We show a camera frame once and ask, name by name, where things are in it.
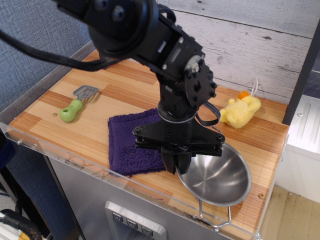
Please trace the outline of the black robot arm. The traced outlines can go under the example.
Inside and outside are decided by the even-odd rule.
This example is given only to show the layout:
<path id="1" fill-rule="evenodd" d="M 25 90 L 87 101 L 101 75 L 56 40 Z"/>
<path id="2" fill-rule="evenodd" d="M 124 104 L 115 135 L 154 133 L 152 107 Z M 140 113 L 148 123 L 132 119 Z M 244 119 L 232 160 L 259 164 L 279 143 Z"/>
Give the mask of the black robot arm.
<path id="1" fill-rule="evenodd" d="M 136 146 L 157 149 L 166 170 L 185 174 L 196 155 L 221 156 L 225 137 L 201 123 L 198 110 L 211 107 L 217 85 L 195 39 L 154 0 L 59 0 L 58 8 L 88 27 L 109 63 L 133 59 L 159 82 L 160 120 L 133 130 Z"/>

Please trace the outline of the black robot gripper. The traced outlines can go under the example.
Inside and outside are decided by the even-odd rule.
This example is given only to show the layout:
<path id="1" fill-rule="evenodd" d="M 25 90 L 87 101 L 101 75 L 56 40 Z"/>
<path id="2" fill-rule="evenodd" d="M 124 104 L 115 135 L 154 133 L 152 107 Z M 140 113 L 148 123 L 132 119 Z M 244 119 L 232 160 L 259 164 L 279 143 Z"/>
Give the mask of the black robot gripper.
<path id="1" fill-rule="evenodd" d="M 208 127 L 216 125 L 221 114 L 212 104 L 206 104 L 205 107 L 216 115 L 215 120 L 204 121 L 196 115 L 186 122 L 171 123 L 161 119 L 156 123 L 135 127 L 132 133 L 136 137 L 136 146 L 160 150 L 165 169 L 173 175 L 176 167 L 181 175 L 187 173 L 192 156 L 196 154 L 220 157 L 225 137 Z"/>

